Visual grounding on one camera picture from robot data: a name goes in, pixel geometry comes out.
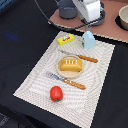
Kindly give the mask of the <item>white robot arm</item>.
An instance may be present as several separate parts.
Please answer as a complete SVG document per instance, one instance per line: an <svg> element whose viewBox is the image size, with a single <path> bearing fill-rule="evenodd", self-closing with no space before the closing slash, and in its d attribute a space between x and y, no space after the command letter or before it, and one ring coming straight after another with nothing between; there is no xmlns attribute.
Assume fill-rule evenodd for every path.
<svg viewBox="0 0 128 128"><path fill-rule="evenodd" d="M100 18L100 0L72 0L82 17L87 21Z"/></svg>

